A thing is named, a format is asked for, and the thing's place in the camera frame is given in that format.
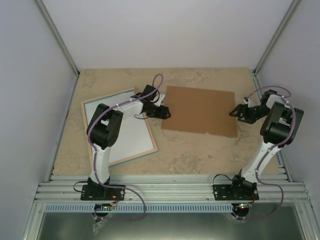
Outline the brown cardboard backing board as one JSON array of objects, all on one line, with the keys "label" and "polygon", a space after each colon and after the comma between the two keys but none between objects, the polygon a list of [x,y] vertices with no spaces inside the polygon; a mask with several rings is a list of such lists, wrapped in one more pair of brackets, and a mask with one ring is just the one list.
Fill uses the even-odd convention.
[{"label": "brown cardboard backing board", "polygon": [[162,121],[164,130],[238,136],[237,120],[229,116],[236,107],[234,92],[168,86],[165,105],[171,117]]}]

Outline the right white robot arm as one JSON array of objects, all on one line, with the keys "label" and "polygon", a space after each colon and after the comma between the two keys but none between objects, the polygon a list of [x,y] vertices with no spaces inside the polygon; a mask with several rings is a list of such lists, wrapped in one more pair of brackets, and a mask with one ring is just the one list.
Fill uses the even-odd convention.
[{"label": "right white robot arm", "polygon": [[260,129],[262,142],[257,154],[233,177],[229,187],[231,197],[236,200],[258,200],[258,178],[273,156],[293,142],[304,111],[293,107],[285,96],[270,89],[263,93],[259,105],[252,105],[247,96],[244,104],[237,105],[229,116],[247,124],[264,118]]}]

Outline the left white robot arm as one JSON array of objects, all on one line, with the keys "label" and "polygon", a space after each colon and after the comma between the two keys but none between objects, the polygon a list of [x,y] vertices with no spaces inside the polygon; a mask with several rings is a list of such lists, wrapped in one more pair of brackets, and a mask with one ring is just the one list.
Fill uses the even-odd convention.
[{"label": "left white robot arm", "polygon": [[100,103],[96,107],[86,130],[93,164],[87,184],[82,187],[81,200],[110,200],[121,196],[120,192],[126,186],[110,185],[109,165],[111,150],[118,140],[122,123],[143,113],[147,118],[170,118],[169,108],[161,102],[158,88],[148,84],[143,92],[134,94],[124,102],[112,106]]}]

